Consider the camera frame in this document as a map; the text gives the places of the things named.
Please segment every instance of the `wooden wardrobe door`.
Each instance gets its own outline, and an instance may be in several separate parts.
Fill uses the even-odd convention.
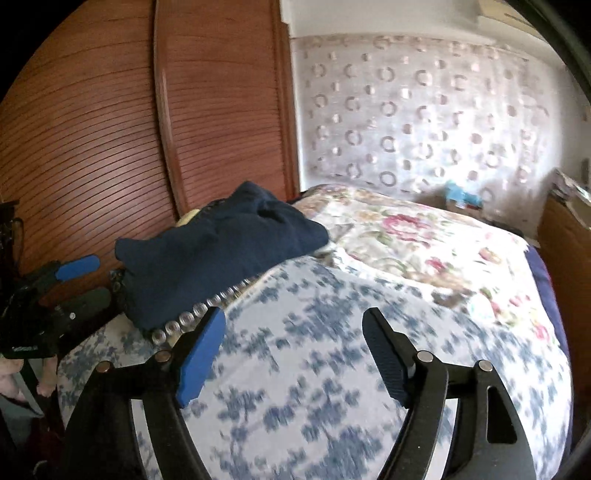
[[[0,103],[0,194],[20,199],[21,272],[97,254],[102,268],[53,300],[108,283],[120,236],[174,224],[158,132],[152,0],[87,0]]]
[[[296,196],[279,1],[158,0],[154,28],[160,132],[180,213],[244,180]]]

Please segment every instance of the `metal screw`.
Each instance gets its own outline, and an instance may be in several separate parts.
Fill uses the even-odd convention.
[[[159,364],[163,364],[165,362],[168,362],[171,356],[172,355],[168,350],[160,350],[156,353],[156,355],[154,355],[154,358]]]
[[[96,371],[100,374],[107,373],[111,369],[111,362],[103,360],[96,366]]]
[[[478,362],[478,367],[483,372],[492,372],[492,363],[490,363],[488,360],[480,360]]]
[[[427,352],[426,350],[421,350],[419,353],[417,353],[417,358],[424,364],[433,362],[433,354],[431,352]]]

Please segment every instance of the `blue and white quilt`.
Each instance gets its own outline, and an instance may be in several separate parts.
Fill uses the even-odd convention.
[[[361,280],[303,257],[275,267],[228,307],[225,340],[198,399],[183,411],[212,478],[375,479],[406,410],[386,392],[361,332],[379,307],[394,330],[443,362],[490,360],[523,423],[538,479],[558,469],[566,439],[571,377],[564,353],[504,326]],[[67,423],[94,366],[145,361],[154,348],[119,316],[60,364]],[[160,478],[141,403],[133,405],[151,479]],[[440,478],[455,416],[448,401],[428,478]]]

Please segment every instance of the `beaded trim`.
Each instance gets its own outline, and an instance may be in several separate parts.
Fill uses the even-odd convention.
[[[214,295],[204,303],[196,303],[193,305],[192,312],[182,312],[178,316],[178,320],[167,322],[163,329],[152,330],[150,333],[152,343],[154,345],[162,345],[173,339],[176,341],[176,339],[178,339],[183,333],[195,330],[195,327],[199,324],[209,307],[226,308],[231,302],[240,297],[252,283],[259,279],[259,276],[246,278],[238,285],[234,285],[233,287]]]

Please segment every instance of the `wallpaper with circle pattern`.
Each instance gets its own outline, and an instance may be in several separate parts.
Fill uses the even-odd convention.
[[[453,180],[527,230],[551,134],[534,62],[404,35],[296,38],[292,51],[303,186],[426,201]]]

